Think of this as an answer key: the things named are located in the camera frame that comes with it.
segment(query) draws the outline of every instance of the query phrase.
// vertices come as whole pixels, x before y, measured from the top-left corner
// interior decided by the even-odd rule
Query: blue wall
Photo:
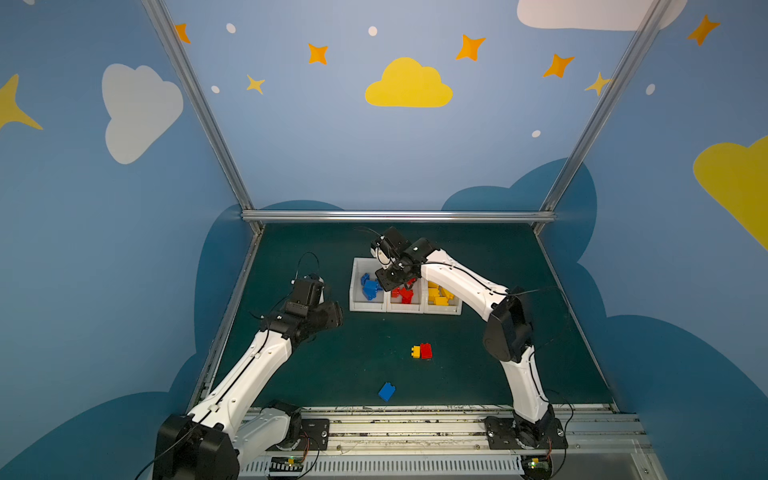
[[[186,98],[136,161],[113,158],[112,64],[179,85],[139,0],[0,7],[0,88],[18,75],[42,127],[0,101],[3,480],[133,478],[186,408],[250,242]]]
[[[699,46],[687,37],[705,15],[720,26]],[[768,135],[767,18],[765,2],[689,3],[542,233],[618,405],[640,414],[670,480],[768,468],[768,251],[693,169],[713,144]]]
[[[585,88],[598,72],[610,78],[632,36],[533,28],[505,0],[167,5],[186,25],[183,45],[259,208],[537,210],[556,172],[503,207],[495,192],[479,200],[467,189],[508,189],[567,157],[598,100]],[[592,13],[571,17],[578,26]],[[463,35],[486,38],[477,61],[456,59]],[[328,47],[327,65],[309,63],[308,44]],[[574,60],[562,78],[543,77],[554,54]],[[401,57],[436,68],[452,100],[369,104],[366,88]],[[264,80],[263,94],[247,90],[248,76]]]

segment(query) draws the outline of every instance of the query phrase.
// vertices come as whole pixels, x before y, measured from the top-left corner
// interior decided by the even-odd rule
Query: yellow toy brick
[[[440,287],[440,293],[442,294],[442,296],[444,296],[448,300],[453,300],[453,297],[455,296],[453,293],[450,293],[448,290],[446,290],[443,287]]]

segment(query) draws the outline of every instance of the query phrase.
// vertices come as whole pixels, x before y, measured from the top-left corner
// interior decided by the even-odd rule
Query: black mounting plate
[[[301,434],[306,434],[310,437],[310,450],[327,450],[328,449],[328,427],[330,426],[330,420],[328,419],[301,419]],[[304,435],[299,435],[299,444],[293,448],[292,452],[303,452],[306,448],[307,439]],[[268,452],[285,452],[280,450],[277,445],[272,445],[267,449]]]
[[[518,441],[515,432],[515,419],[513,418],[491,416],[486,417],[483,423],[485,423],[485,437],[488,439],[488,447],[491,450],[521,450],[523,448],[549,450],[547,439],[552,440],[553,450],[568,448],[568,440],[565,438],[563,425],[558,419],[549,422],[547,430],[541,436],[541,441],[535,447],[524,447]]]

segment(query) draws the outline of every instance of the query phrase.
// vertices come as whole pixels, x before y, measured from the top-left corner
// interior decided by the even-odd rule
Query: green table surface
[[[368,227],[383,231],[385,224]],[[293,352],[255,401],[273,399],[298,406],[496,405],[511,404],[501,364],[485,351],[485,329],[466,304],[459,316],[349,311],[354,257],[370,257],[371,233],[359,223],[273,223],[253,262],[243,299],[216,376],[218,383],[243,355],[259,328],[259,316],[291,290],[299,275],[317,271],[331,287],[326,300],[339,302],[344,324],[321,332]],[[545,389],[572,403],[610,403],[611,394],[589,355],[554,278],[527,224],[403,223],[411,241],[429,238],[458,262],[501,285],[529,293],[536,363]],[[431,343],[434,358],[413,359],[411,347]],[[395,394],[384,402],[379,390],[390,382]],[[554,403],[563,398],[548,392]]]

